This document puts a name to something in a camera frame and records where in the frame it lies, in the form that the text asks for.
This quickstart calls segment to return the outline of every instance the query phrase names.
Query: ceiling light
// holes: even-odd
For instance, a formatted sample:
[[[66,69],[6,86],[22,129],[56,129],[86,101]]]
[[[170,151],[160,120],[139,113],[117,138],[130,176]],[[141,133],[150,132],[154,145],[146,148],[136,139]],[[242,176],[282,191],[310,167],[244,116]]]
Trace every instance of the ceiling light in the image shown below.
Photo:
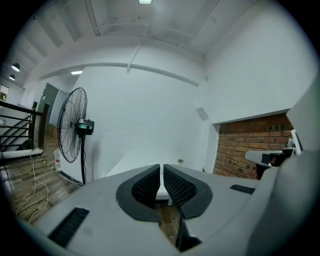
[[[152,0],[139,0],[139,4],[151,5],[152,4]]]
[[[81,71],[73,71],[71,72],[72,75],[79,75],[82,73],[82,70]]]
[[[14,63],[12,66],[11,66],[11,68],[13,68],[13,70],[15,70],[15,71],[20,71],[20,64],[19,63]]]

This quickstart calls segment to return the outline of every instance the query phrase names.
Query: wooden floor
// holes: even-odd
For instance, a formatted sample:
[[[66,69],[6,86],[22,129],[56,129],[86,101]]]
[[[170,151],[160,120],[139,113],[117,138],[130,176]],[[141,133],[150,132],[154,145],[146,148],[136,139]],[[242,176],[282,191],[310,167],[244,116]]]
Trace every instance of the wooden floor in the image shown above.
[[[44,154],[41,156],[51,166],[55,166],[54,151],[58,148],[57,141],[49,136],[44,139]],[[78,185],[71,183],[59,176],[51,167],[46,165],[38,157],[33,157],[35,177],[40,182],[47,185],[49,190],[48,206],[33,216],[31,223],[34,223],[53,205],[60,202],[73,191],[79,188]],[[11,209],[16,214],[18,208],[26,201],[34,192],[35,180],[30,157],[8,162],[6,165],[9,179],[3,167],[1,167],[1,177],[6,180],[4,186]],[[43,208],[46,201],[41,201],[26,209],[28,206],[38,202],[41,199],[47,199],[47,189],[44,185],[36,183],[34,196],[20,209],[19,218],[29,221],[32,214]]]
[[[175,246],[180,227],[180,212],[174,206],[155,205],[161,223],[160,229]]]

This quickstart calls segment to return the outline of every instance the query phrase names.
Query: staircase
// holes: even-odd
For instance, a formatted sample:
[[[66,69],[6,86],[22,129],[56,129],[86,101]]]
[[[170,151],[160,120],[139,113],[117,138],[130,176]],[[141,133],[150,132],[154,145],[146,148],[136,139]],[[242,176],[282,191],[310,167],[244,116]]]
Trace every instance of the staircase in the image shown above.
[[[0,101],[0,150],[4,159],[29,157],[32,149],[43,148],[49,105],[45,104],[42,113],[34,111],[36,107],[36,102],[33,103],[32,109],[28,109]],[[37,146],[35,130],[38,137]]]

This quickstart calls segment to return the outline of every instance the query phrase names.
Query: ceiling beam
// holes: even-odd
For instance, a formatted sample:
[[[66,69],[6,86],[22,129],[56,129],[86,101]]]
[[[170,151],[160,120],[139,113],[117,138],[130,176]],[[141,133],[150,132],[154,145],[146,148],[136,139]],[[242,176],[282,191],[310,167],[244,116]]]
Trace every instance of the ceiling beam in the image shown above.
[[[15,49],[17,52],[19,52],[23,57],[25,57],[33,65],[38,64],[38,61],[34,57],[32,57],[31,54],[27,50],[22,49],[22,47],[20,47],[17,44],[13,45],[12,47],[13,47],[13,49]]]
[[[47,34],[47,36],[51,39],[53,44],[59,48],[62,45],[60,38],[58,37],[57,33],[53,30],[53,28],[49,25],[43,15],[39,15],[36,19],[43,31]]]
[[[72,37],[73,41],[77,41],[81,37],[81,34],[80,34],[79,30],[77,29],[77,27],[75,26],[75,24],[69,18],[68,14],[66,12],[66,6],[63,5],[63,3],[61,1],[55,0],[55,8],[61,17],[61,20],[62,20],[66,30],[68,30],[70,36]]]
[[[22,35],[38,53],[40,53],[44,58],[47,57],[48,52],[36,40],[34,40],[29,33],[22,33]]]
[[[97,24],[97,20],[95,17],[94,9],[92,7],[91,0],[83,0],[83,5],[84,5],[86,16],[87,16],[89,23],[93,29],[94,35],[100,36],[100,31],[98,28],[98,24]]]

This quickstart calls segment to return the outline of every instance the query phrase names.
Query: black mesh grille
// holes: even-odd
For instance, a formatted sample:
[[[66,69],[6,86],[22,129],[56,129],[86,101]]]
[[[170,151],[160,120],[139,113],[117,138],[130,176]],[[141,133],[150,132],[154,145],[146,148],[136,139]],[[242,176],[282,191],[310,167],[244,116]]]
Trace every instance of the black mesh grille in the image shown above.
[[[197,193],[197,188],[192,183],[163,168],[163,182],[175,206],[182,206]]]
[[[131,193],[135,200],[155,208],[155,198],[160,187],[160,170],[154,170],[132,186]]]

